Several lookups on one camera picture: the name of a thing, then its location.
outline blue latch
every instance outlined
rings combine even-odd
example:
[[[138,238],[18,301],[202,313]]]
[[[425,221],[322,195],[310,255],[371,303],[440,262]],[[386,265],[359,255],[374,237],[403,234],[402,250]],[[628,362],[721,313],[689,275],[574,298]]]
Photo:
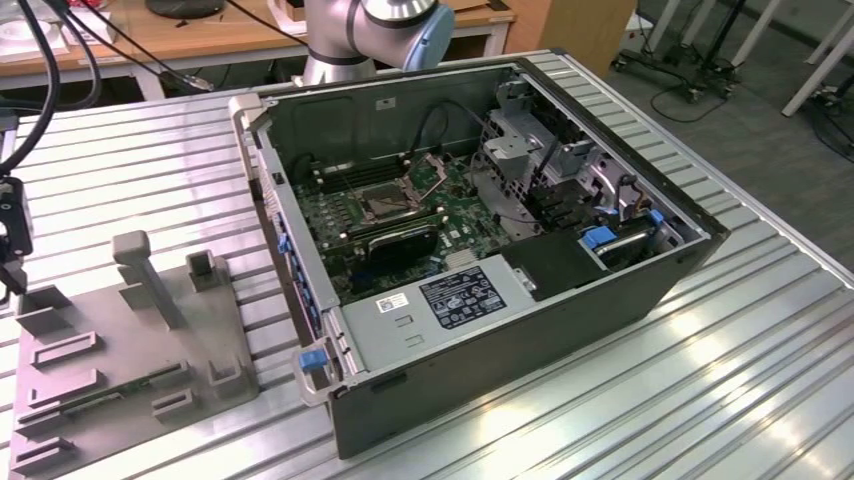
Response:
[[[650,210],[650,218],[657,227],[665,223],[665,214],[656,209]]]
[[[326,350],[322,348],[309,350],[299,354],[299,368],[303,369],[303,372],[314,372],[322,369],[329,362],[330,359],[326,356]]]
[[[279,235],[279,253],[287,253],[291,251],[291,240],[289,235],[283,233]]]
[[[585,236],[582,237],[585,245],[588,245],[592,250],[614,240],[617,240],[617,235],[614,235],[609,227],[592,228],[585,232]]]

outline power supply label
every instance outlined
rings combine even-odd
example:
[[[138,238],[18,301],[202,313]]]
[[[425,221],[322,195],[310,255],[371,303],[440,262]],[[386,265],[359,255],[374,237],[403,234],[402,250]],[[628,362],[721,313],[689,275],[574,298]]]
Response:
[[[508,306],[481,267],[421,286],[440,323],[449,330]]]

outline black cable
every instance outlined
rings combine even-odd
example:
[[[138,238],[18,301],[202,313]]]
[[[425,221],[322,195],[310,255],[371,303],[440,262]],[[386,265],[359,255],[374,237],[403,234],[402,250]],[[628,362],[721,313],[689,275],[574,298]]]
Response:
[[[660,73],[664,73],[666,75],[670,75],[672,77],[677,78],[684,84],[692,83],[689,81],[688,77],[684,77],[678,73],[672,72],[670,70],[666,70],[665,68],[660,67],[654,63],[649,63],[649,62],[641,60],[640,58],[633,58],[632,61],[640,63],[644,67],[646,67],[648,69],[650,69],[650,70],[653,70],[656,72],[660,72]]]
[[[442,107],[444,105],[452,105],[452,106],[457,107],[458,109],[461,109],[472,117],[472,119],[476,122],[478,122],[478,124],[484,127],[485,130],[489,130],[490,133],[493,135],[496,135],[497,137],[500,136],[498,132],[496,132],[496,129],[493,127],[490,127],[490,125],[484,121],[481,116],[476,112],[473,112],[469,107],[466,107],[458,101],[452,100],[450,98],[445,98],[445,99],[440,100],[437,103],[434,103],[433,105],[430,105],[428,107],[428,110],[425,110],[425,114],[422,115],[422,119],[421,119],[421,121],[418,123],[418,130],[415,132],[415,138],[413,139],[413,144],[410,145],[410,150],[407,151],[407,156],[409,157],[411,157],[415,154],[415,150],[418,150],[418,148],[421,147],[425,127],[428,126],[428,121],[430,120],[430,116],[433,115],[433,112],[440,107]]]
[[[286,38],[290,38],[291,40],[294,40],[297,43],[299,43],[303,47],[309,48],[309,44],[306,43],[306,41],[303,39],[301,39],[299,37],[295,37],[294,35],[291,35],[287,32],[283,32],[282,30],[279,30],[279,27],[277,27],[275,25],[273,25],[271,23],[269,23],[267,21],[265,21],[263,18],[261,18],[258,15],[255,15],[253,12],[250,12],[246,8],[243,8],[241,6],[241,4],[238,2],[235,2],[235,0],[226,0],[226,2],[229,2],[229,5],[231,5],[233,7],[235,7],[238,10],[241,10],[241,12],[243,12],[243,14],[250,17],[253,20],[255,20],[258,23],[261,23],[262,25],[265,25],[270,30],[273,30],[274,32],[277,32],[279,35],[285,36]]]
[[[217,90],[219,90],[221,88],[223,88],[223,85],[226,85],[226,80],[229,80],[229,74],[231,73],[231,64],[229,64],[226,66],[226,73],[223,73],[223,79],[219,81],[219,83],[217,84]]]
[[[42,55],[45,57],[45,63],[47,67],[49,74],[49,93],[47,98],[45,100],[45,106],[42,110],[42,114],[39,115],[39,119],[34,124],[33,130],[25,139],[21,147],[13,152],[10,158],[0,164],[0,176],[6,177],[13,173],[15,167],[18,167],[33,152],[37,144],[42,140],[42,136],[45,135],[46,130],[49,129],[49,124],[51,123],[51,119],[54,118],[54,112],[57,111],[57,101],[59,100],[59,65],[57,64],[57,58],[54,57],[54,51],[51,50],[51,44],[49,43],[49,39],[45,36],[45,32],[42,31],[42,27],[39,26],[39,20],[37,19],[37,14],[30,7],[29,0],[19,0],[19,5],[22,7],[22,11],[25,13],[25,19],[27,21],[27,26],[33,31],[33,35],[37,38],[37,43],[39,44],[39,50],[42,51]]]
[[[105,24],[113,28],[113,30],[117,32],[117,35],[119,35],[122,38],[125,38],[129,43],[131,45],[134,45],[141,52],[143,52],[149,58],[151,58],[154,60],[154,62],[161,65],[161,68],[163,68],[163,70],[166,70],[169,73],[171,73],[175,78],[178,78],[179,80],[182,80],[185,83],[187,83],[191,87],[198,88],[199,90],[205,90],[205,91],[211,91],[214,89],[214,85],[211,85],[211,83],[198,77],[193,77],[190,75],[186,75],[183,73],[181,73],[179,71],[177,71],[173,67],[170,67],[163,60],[161,60],[158,57],[155,57],[155,55],[146,49],[146,47],[143,47],[139,42],[137,40],[134,40],[131,38],[131,36],[125,33],[118,27],[117,25],[110,21],[110,19],[107,19],[107,17],[105,17],[105,15],[102,15],[102,12],[98,11],[98,8],[95,8],[93,5],[90,5],[89,2],[81,2],[81,4],[90,10],[90,12],[93,12],[93,14],[99,18],[99,20],[102,22],[105,22]],[[83,27],[83,22],[81,22],[81,20],[78,18],[75,18],[75,21],[81,24],[81,26]],[[87,32],[90,34],[93,34],[91,29],[89,27],[85,27],[85,30],[87,30]],[[99,41],[107,45],[106,42],[103,42],[101,40],[101,37],[95,37],[97,39],[99,39]]]
[[[498,215],[502,218],[506,218],[508,220],[518,222],[518,223],[536,223],[536,224],[540,224],[538,220],[522,220],[521,218],[510,217],[510,216],[505,215],[504,213],[498,213],[498,212],[496,212],[496,215]]]
[[[644,46],[641,47],[641,55],[646,55],[652,57],[653,55],[656,55],[656,52],[650,50],[650,37],[646,35],[646,30],[644,29],[644,17],[641,16],[641,0],[638,0],[636,15],[638,15],[638,27],[641,27],[641,36],[644,37]]]
[[[822,112],[822,116],[828,119],[828,121],[834,126],[834,128],[840,131],[842,136],[845,136],[845,138],[849,140],[849,143],[854,144],[854,137],[849,134],[849,132],[845,131],[845,128],[842,128],[842,125],[837,123],[834,118],[830,115],[828,115],[828,112]]]
[[[98,42],[105,47],[107,47],[117,55],[119,55],[122,58],[125,58],[129,62],[137,64],[143,70],[146,70],[153,75],[155,75],[158,77],[161,76],[161,74],[149,65],[146,65],[143,62],[137,60],[134,57],[131,57],[113,43],[110,43],[107,40],[105,40],[105,38],[98,33],[95,33],[95,31],[90,28],[90,26],[86,24],[86,22],[83,22],[78,18],[78,16],[74,14],[74,12],[69,12],[69,18],[75,21],[75,23],[86,31],[86,33],[89,33],[93,36],[93,38],[95,40],[98,40]]]
[[[661,92],[658,92],[656,95],[653,95],[653,98],[650,98],[650,107],[653,108],[653,110],[656,110],[656,113],[658,113],[662,117],[665,117],[668,120],[670,120],[673,122],[677,122],[677,123],[696,123],[696,122],[700,122],[704,118],[706,118],[709,116],[709,114],[712,114],[712,112],[718,110],[726,104],[726,102],[729,101],[729,98],[725,98],[721,101],[721,103],[718,103],[718,105],[712,107],[709,110],[706,110],[701,115],[698,115],[694,118],[676,118],[676,117],[672,117],[665,112],[662,112],[662,110],[658,108],[658,105],[656,105],[656,100],[658,100],[658,98],[662,95],[673,92],[674,90],[677,90],[682,86],[684,86],[684,84],[674,85],[673,87],[669,87],[669,88],[664,89]]]
[[[537,177],[540,177],[540,175],[544,173],[544,170],[546,170],[546,166],[549,166],[549,162],[552,162],[552,157],[556,156],[556,152],[558,151],[558,146],[561,145],[561,137],[558,135],[556,135],[556,139],[552,142],[552,145],[549,145],[549,150],[546,151],[546,156],[544,157],[542,162],[540,162],[540,165],[537,166],[537,169],[534,170],[534,174],[532,175],[532,183],[534,183],[534,180],[537,179]]]
[[[824,106],[814,102],[812,104],[813,108],[816,109],[816,114],[810,114],[808,113],[808,117],[809,117],[809,121],[810,121],[810,126],[813,127],[813,135],[816,135],[816,139],[825,145],[825,147],[828,147],[828,149],[836,153],[846,162],[849,163],[854,163],[854,158],[852,158],[844,151],[841,151],[832,143],[830,141],[828,141],[828,139],[825,139],[825,137],[822,136],[822,133],[820,131],[818,128],[818,119],[824,116],[834,125],[836,129],[840,131],[840,133],[842,133],[842,135],[846,137],[846,139],[849,139],[849,145],[852,144],[852,135],[845,131],[845,129],[842,128],[842,126],[833,120],[833,117],[830,115],[828,115],[828,111],[824,108]]]
[[[93,87],[90,88],[90,93],[82,100],[71,104],[58,104],[57,106],[57,109],[61,111],[81,110],[83,108],[90,108],[93,105],[95,105],[95,103],[101,99],[102,87],[103,87],[102,73],[101,73],[101,69],[98,68],[98,63],[95,60],[95,55],[93,54],[93,49],[90,48],[90,45],[86,43],[83,35],[81,35],[81,31],[78,30],[71,20],[66,16],[66,12],[61,8],[58,8],[53,2],[47,2],[47,5],[49,7],[51,7],[51,10],[54,10],[54,13],[57,14],[63,24],[69,28],[69,31],[75,37],[75,40],[78,40],[78,43],[83,48],[83,53],[86,54],[87,61],[90,62],[90,74],[93,76]],[[13,110],[42,111],[42,107],[43,105],[41,102],[31,102],[29,100],[11,100],[11,99],[0,100],[0,109],[7,108]]]
[[[91,37],[95,40],[98,40],[98,42],[105,47],[107,47],[117,55],[119,55],[122,58],[125,58],[129,62],[134,63],[137,66],[139,66],[143,70],[146,70],[149,73],[151,73],[155,77],[161,78],[163,81],[167,81],[167,82],[173,81],[174,84],[181,82],[181,86],[187,85],[187,80],[185,80],[185,78],[173,79],[173,78],[167,77],[167,76],[161,75],[161,73],[154,68],[151,68],[149,65],[146,65],[139,60],[137,60],[122,49],[119,49],[119,47],[117,47],[113,43],[110,43],[107,40],[105,40],[105,38],[98,33],[95,33],[95,31],[90,28],[90,26],[78,18],[78,16],[74,14],[74,12],[67,12],[67,15],[69,15],[69,18],[71,20],[74,20],[74,22],[78,24],[78,26],[86,31],[86,33],[89,33],[91,35]]]
[[[692,24],[692,20],[694,20],[694,14],[697,13],[697,9],[702,4],[704,4],[704,0],[697,0],[697,3],[692,7],[692,10],[689,10],[689,16],[686,17],[685,23],[682,24],[682,28],[680,28],[680,33],[677,34],[677,38],[680,42],[682,42],[682,34],[685,34],[685,30],[689,28],[689,25]]]

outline side panel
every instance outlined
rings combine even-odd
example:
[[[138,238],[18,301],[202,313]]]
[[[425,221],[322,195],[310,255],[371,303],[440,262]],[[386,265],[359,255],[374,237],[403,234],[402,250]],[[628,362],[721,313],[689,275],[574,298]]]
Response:
[[[542,368],[649,313],[721,238],[652,262],[472,342],[355,387],[331,401],[341,458]]]

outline barcode sticker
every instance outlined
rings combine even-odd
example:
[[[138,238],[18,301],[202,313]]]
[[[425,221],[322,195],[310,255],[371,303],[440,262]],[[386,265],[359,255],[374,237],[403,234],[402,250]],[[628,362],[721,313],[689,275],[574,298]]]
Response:
[[[395,308],[405,307],[409,304],[410,304],[410,301],[406,299],[406,295],[403,293],[397,293],[391,297],[381,298],[377,301],[377,307],[379,308],[379,313],[390,312]]]

